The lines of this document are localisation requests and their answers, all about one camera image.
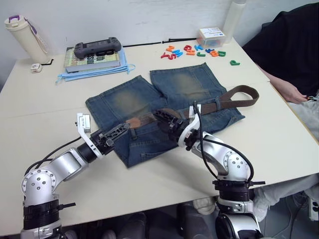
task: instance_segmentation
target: blue face mask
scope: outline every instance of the blue face mask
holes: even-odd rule
[[[92,71],[83,71],[83,72],[76,72],[76,73],[62,73],[58,75],[58,79],[56,80],[56,84],[60,81],[73,81],[77,79],[87,78],[87,77],[93,77],[93,76],[101,76],[101,75],[107,75],[107,74],[113,74],[118,72],[126,71],[129,73],[130,71],[135,69],[135,65],[128,64],[126,61],[126,57],[124,54],[124,49],[122,48],[119,52],[120,62],[121,65],[119,67],[113,67],[109,69],[101,69],[101,70],[92,70]]]

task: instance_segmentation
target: black shirt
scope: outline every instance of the black shirt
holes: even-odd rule
[[[243,49],[268,73],[292,83],[303,95],[319,88],[319,3],[281,12]]]

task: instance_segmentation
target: belt loop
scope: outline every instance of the belt loop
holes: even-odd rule
[[[133,139],[133,140],[137,139],[138,137],[137,137],[137,135],[136,135],[135,129],[134,129],[134,128],[131,128],[130,131],[131,131],[131,137],[132,137],[132,139]]]
[[[219,96],[217,96],[217,97],[214,99],[214,102],[216,103],[217,111],[221,110],[221,104],[220,104],[220,101],[219,101]]]
[[[180,117],[182,120],[185,120],[185,115],[184,115],[184,111],[183,110],[177,110],[177,113],[179,113]]]

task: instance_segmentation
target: person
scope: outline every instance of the person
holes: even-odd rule
[[[319,3],[280,12],[243,46],[319,141]],[[262,221],[280,198],[305,193],[319,200],[319,175],[254,190],[254,211]]]

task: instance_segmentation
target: person's arm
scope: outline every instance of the person's arm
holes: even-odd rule
[[[302,95],[293,84],[269,74],[260,66],[258,67],[269,78],[270,83],[276,88],[276,90],[284,97],[286,101],[295,104],[300,104],[301,102],[307,101],[307,99],[305,98],[306,96]]]

